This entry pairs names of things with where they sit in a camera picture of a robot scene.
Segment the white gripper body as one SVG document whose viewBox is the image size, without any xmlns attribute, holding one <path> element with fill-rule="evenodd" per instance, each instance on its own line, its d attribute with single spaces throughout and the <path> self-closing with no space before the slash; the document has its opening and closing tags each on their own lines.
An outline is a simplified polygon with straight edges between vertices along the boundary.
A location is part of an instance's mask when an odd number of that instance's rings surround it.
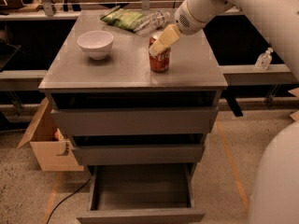
<svg viewBox="0 0 299 224">
<path fill-rule="evenodd" d="M 185 0 L 175 12 L 175 23 L 185 35 L 193 35 L 206 26 L 202 0 Z"/>
</svg>

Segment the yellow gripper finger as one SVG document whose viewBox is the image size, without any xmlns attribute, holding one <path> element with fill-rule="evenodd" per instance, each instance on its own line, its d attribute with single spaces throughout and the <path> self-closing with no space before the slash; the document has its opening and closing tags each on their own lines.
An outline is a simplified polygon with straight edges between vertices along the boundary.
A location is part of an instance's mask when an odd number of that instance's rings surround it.
<svg viewBox="0 0 299 224">
<path fill-rule="evenodd" d="M 162 42 L 159 40 L 156 40 L 150 47 L 149 47 L 149 54 L 153 57 L 161 54 L 167 49 L 167 46 L 165 46 Z"/>
<path fill-rule="evenodd" d="M 180 38 L 180 30 L 176 24 L 169 24 L 159 36 L 159 41 L 164 47 L 170 47 Z"/>
</svg>

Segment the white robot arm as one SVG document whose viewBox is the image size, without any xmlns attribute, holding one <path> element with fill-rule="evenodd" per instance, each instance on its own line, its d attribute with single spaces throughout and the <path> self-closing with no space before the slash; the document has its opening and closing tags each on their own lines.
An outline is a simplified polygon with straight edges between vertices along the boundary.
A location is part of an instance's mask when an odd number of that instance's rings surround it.
<svg viewBox="0 0 299 224">
<path fill-rule="evenodd" d="M 193 35 L 236 6 L 299 78 L 299 0 L 185 0 L 149 53 L 162 53 L 180 34 Z M 249 206 L 249 224 L 299 224 L 299 121 L 280 131 L 261 158 Z"/>
</svg>

